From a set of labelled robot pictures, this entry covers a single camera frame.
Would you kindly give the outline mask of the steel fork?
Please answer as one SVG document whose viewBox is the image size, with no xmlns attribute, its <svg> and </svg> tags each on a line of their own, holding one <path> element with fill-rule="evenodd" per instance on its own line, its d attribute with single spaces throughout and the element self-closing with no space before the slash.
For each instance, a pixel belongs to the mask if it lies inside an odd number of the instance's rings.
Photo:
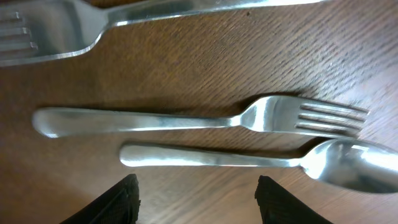
<svg viewBox="0 0 398 224">
<path fill-rule="evenodd" d="M 355 138 L 368 113 L 366 109 L 327 101 L 270 95 L 259 98 L 240 114 L 219 118 L 82 108 L 41 108 L 33 113 L 32 124 L 37 132 L 48 138 L 237 126 L 260 133 Z"/>
<path fill-rule="evenodd" d="M 75 57 L 118 26 L 218 11 L 311 4 L 318 0 L 160 0 L 101 9 L 85 1 L 1 5 L 1 66 Z"/>
</svg>

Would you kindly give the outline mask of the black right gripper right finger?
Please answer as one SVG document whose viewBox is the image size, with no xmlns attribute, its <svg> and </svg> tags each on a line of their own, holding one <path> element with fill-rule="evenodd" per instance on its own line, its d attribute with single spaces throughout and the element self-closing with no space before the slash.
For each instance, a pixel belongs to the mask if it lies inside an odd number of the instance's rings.
<svg viewBox="0 0 398 224">
<path fill-rule="evenodd" d="M 259 177 L 254 198 L 263 224 L 332 224 L 269 176 Z"/>
</svg>

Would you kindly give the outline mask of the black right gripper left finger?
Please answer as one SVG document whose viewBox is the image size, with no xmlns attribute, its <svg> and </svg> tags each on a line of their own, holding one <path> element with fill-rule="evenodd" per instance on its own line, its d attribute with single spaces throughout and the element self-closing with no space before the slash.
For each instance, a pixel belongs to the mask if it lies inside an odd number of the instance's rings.
<svg viewBox="0 0 398 224">
<path fill-rule="evenodd" d="M 137 176 L 129 174 L 60 224 L 136 224 L 140 204 Z"/>
</svg>

